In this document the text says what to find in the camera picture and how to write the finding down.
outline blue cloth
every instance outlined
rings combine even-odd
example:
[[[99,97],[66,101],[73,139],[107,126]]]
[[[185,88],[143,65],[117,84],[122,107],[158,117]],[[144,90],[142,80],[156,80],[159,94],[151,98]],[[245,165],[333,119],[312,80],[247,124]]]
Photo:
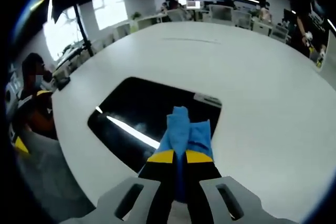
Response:
[[[174,107],[167,115],[167,130],[156,153],[173,149],[176,153],[176,194],[175,199],[185,202],[183,184],[183,154],[186,150],[204,153],[213,158],[211,149],[210,121],[190,123],[186,107]]]

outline black rectangular hole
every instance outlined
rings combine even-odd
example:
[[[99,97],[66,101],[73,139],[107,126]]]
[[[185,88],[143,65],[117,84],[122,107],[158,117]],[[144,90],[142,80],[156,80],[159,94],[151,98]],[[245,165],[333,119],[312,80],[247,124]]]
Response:
[[[124,220],[124,217],[131,212],[135,201],[137,200],[139,194],[143,189],[143,185],[135,184],[127,192],[125,197],[122,199],[120,205],[117,207],[115,216],[121,220]]]
[[[231,219],[239,220],[243,217],[244,213],[230,189],[224,184],[217,185],[217,189],[222,196],[228,211],[230,212]]]

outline computer monitor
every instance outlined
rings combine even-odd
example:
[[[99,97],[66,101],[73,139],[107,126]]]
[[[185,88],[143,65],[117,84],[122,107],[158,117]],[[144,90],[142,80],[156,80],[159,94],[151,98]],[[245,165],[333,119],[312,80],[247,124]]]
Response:
[[[201,9],[201,1],[188,1],[186,8],[188,10]]]

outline black hair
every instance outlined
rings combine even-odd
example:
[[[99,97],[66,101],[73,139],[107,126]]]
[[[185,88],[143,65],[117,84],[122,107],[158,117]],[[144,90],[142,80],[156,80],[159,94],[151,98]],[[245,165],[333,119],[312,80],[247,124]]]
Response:
[[[22,75],[24,83],[27,82],[29,75],[36,73],[37,63],[43,64],[44,62],[42,60],[42,57],[35,52],[30,53],[27,58],[22,62]]]
[[[173,9],[173,8],[176,8],[178,6],[179,6],[178,1],[176,1],[176,0],[169,1],[169,9],[170,10]]]

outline face mask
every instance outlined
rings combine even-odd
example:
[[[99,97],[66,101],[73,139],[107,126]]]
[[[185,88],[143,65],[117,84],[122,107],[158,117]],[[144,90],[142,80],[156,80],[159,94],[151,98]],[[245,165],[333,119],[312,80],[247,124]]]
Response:
[[[36,89],[40,88],[40,86],[42,84],[42,80],[43,80],[43,76],[41,76],[41,75],[35,76],[34,86],[35,86]]]

